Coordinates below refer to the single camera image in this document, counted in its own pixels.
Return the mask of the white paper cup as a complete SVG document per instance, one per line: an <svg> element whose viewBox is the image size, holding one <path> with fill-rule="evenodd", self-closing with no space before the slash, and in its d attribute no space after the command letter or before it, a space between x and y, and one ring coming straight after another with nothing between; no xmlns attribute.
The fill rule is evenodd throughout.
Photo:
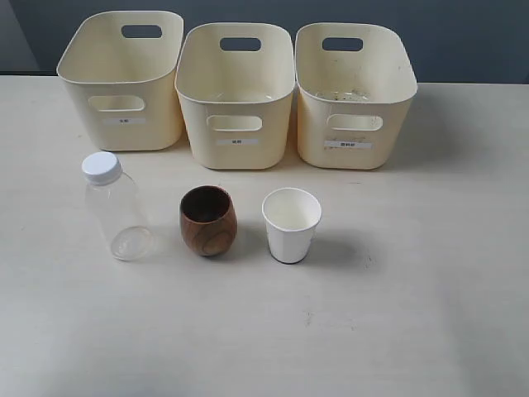
<svg viewBox="0 0 529 397"><path fill-rule="evenodd" d="M269 251L284 264L295 264L308 254L322 206L306 190L285 187L270 192L261 206Z"/></svg>

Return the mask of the clear plastic bottle white cap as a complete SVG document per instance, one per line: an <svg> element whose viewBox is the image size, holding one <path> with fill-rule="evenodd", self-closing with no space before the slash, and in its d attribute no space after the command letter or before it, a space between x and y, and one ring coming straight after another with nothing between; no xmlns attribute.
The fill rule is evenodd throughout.
<svg viewBox="0 0 529 397"><path fill-rule="evenodd" d="M146 256L153 244L145 212L133 179L109 151L88 155L81 164L86 179L85 202L98 220L112 256L135 261Z"/></svg>

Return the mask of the right cream plastic bin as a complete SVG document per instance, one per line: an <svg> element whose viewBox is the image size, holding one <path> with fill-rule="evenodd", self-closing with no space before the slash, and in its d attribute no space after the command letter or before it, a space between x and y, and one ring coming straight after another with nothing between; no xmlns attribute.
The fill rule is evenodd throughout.
<svg viewBox="0 0 529 397"><path fill-rule="evenodd" d="M417 80L394 31L318 22L296 35L297 147L309 165L373 170L390 157Z"/></svg>

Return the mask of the left cream plastic bin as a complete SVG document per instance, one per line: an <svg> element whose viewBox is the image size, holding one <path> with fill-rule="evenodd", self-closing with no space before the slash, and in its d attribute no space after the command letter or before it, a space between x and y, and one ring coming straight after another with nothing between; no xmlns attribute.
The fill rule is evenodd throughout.
<svg viewBox="0 0 529 397"><path fill-rule="evenodd" d="M100 12L81 23L56 72L98 149L157 151L180 138L183 36L183 18L168 11Z"/></svg>

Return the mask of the cream plastic bin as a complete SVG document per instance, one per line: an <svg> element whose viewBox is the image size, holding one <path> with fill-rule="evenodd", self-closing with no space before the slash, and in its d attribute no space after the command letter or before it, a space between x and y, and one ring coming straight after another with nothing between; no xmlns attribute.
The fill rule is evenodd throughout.
<svg viewBox="0 0 529 397"><path fill-rule="evenodd" d="M394 31L318 22L296 35L297 147L309 165L373 170L390 157L417 80Z"/></svg>
<svg viewBox="0 0 529 397"><path fill-rule="evenodd" d="M183 36L183 18L168 11L100 12L81 23L56 72L98 149L157 151L180 138Z"/></svg>
<svg viewBox="0 0 529 397"><path fill-rule="evenodd" d="M193 158L214 170L263 170L284 156L296 87L280 26L215 22L185 38L174 86Z"/></svg>

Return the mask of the middle cream plastic bin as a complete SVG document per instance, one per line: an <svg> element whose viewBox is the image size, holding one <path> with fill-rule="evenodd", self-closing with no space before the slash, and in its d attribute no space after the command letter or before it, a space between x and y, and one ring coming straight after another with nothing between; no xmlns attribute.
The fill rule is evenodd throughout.
<svg viewBox="0 0 529 397"><path fill-rule="evenodd" d="M215 22L185 38L174 86L193 158L214 170L263 170L284 156L296 87L280 26Z"/></svg>

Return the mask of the brown wooden cup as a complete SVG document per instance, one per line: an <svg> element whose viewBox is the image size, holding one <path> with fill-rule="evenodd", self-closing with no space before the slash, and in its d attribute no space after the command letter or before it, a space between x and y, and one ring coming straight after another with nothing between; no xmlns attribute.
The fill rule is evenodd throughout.
<svg viewBox="0 0 529 397"><path fill-rule="evenodd" d="M236 212L228 192L212 185L189 190L179 205L179 226L185 244L199 256L227 252L236 239Z"/></svg>

